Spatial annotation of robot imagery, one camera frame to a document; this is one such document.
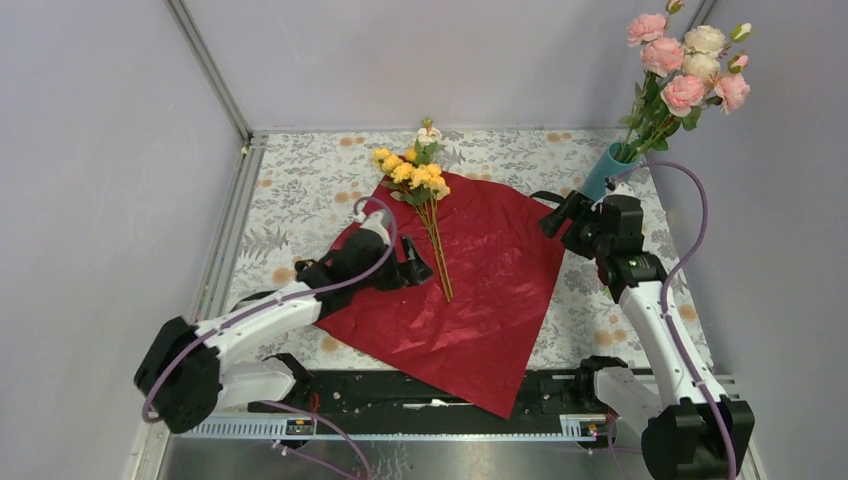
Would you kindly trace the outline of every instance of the red cloth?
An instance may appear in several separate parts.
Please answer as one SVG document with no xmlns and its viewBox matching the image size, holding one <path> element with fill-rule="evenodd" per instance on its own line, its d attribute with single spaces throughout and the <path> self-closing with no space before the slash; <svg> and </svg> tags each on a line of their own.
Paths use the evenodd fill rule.
<svg viewBox="0 0 848 480">
<path fill-rule="evenodd" d="M 451 194 L 439 202 L 438 225 L 453 301 L 448 303 L 442 293 L 433 246 L 420 218 L 380 186 L 373 196 L 391 207 L 398 237 L 411 235 L 436 274 L 416 287 L 360 291 L 349 307 L 318 326 L 398 370 L 508 418 L 565 250 L 537 224 L 549 207 L 505 185 L 449 173 L 444 177 Z M 366 212 L 375 208 L 371 203 Z M 356 228 L 348 227 L 334 248 Z"/>
</svg>

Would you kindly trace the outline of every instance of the gray wall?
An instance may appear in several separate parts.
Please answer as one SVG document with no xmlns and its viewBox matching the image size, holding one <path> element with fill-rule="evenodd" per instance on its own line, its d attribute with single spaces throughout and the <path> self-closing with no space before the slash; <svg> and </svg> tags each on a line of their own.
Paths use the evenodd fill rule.
<svg viewBox="0 0 848 480">
<path fill-rule="evenodd" d="M 614 125 L 639 66 L 627 24 L 665 0 L 186 3 L 252 126 L 338 130 L 425 115 L 452 127 Z"/>
<path fill-rule="evenodd" d="M 114 480 L 238 140 L 160 1 L 4 2 L 0 65 L 2 476 Z"/>
<path fill-rule="evenodd" d="M 708 189 L 710 229 L 686 270 L 713 358 L 742 382 L 770 480 L 844 478 L 848 423 L 848 37 L 844 0 L 723 1 L 709 23 L 753 22 L 747 104 L 707 112 L 664 157 Z M 697 192 L 656 173 L 677 245 Z"/>
</svg>

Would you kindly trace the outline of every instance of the blue vase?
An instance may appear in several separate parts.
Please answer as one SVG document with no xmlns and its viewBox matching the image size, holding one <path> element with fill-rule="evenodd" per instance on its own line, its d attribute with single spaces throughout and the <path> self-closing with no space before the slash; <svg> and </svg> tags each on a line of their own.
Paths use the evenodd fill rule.
<svg viewBox="0 0 848 480">
<path fill-rule="evenodd" d="M 592 172 L 586 177 L 583 186 L 578 189 L 580 193 L 597 202 L 607 193 L 606 178 L 619 174 L 633 166 L 632 163 L 621 163 L 615 159 L 614 155 L 620 149 L 621 142 L 613 143 L 607 147 L 604 154 L 598 160 L 598 163 L 592 167 Z"/>
</svg>

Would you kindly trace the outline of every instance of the patterned table surface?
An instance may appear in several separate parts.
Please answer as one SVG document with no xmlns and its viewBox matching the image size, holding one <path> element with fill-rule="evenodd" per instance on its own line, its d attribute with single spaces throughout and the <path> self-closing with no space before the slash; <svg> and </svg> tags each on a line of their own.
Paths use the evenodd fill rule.
<svg viewBox="0 0 848 480">
<path fill-rule="evenodd" d="M 567 194 L 579 186 L 619 130 L 445 131 L 439 159 L 446 170 L 491 180 L 530 194 Z M 376 188 L 381 174 L 370 152 L 404 151 L 414 132 L 272 134 L 262 160 L 227 309 L 240 299 L 290 281 L 301 258 L 319 258 L 353 217 L 355 199 Z M 665 212 L 646 170 L 631 185 L 643 200 L 646 248 L 670 269 L 677 261 Z M 615 355 L 647 367 L 639 339 L 597 279 L 594 263 L 566 254 L 528 368 L 572 368 L 592 355 Z M 685 278 L 673 283 L 687 331 L 712 365 Z M 268 339 L 254 356 L 292 353 L 310 369 L 388 369 L 388 365 L 309 326 Z"/>
</svg>

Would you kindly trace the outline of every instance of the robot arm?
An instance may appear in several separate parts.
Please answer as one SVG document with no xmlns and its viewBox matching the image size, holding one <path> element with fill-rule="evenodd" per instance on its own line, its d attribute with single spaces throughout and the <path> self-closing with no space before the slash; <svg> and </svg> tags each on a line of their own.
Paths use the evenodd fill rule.
<svg viewBox="0 0 848 480">
<path fill-rule="evenodd" d="M 719 407 L 736 458 L 743 458 L 754 425 L 748 403 L 731 400 L 685 333 L 673 302 L 670 322 L 661 311 L 666 272 L 656 255 L 643 250 L 642 209 L 625 184 L 600 202 L 572 192 L 539 223 L 548 237 L 566 220 L 566 249 L 594 259 L 598 278 L 633 324 L 651 365 L 659 394 L 642 385 L 617 358 L 592 357 L 581 364 L 584 390 L 608 405 L 641 437 L 648 470 L 657 479 L 718 478 L 727 474 L 728 455 L 717 419 L 701 385 Z M 683 332 L 676 341 L 669 325 Z M 687 368 L 692 361 L 700 380 Z M 737 462 L 737 474 L 741 462 Z"/>
<path fill-rule="evenodd" d="M 419 285 L 432 277 L 433 270 L 420 259 L 412 239 L 403 237 L 404 263 L 392 254 L 380 269 L 352 285 L 291 298 L 365 273 L 391 243 L 388 221 L 382 210 L 372 213 L 339 250 L 317 261 L 297 262 L 293 282 L 254 303 L 194 325 L 182 317 L 165 323 L 134 378 L 145 395 L 186 346 L 208 336 L 179 362 L 153 399 L 153 407 L 168 428 L 183 433 L 216 409 L 284 398 L 295 384 L 292 370 L 274 357 L 238 363 L 246 353 L 269 338 L 311 325 L 346 307 L 362 288 L 394 290 Z"/>
</svg>

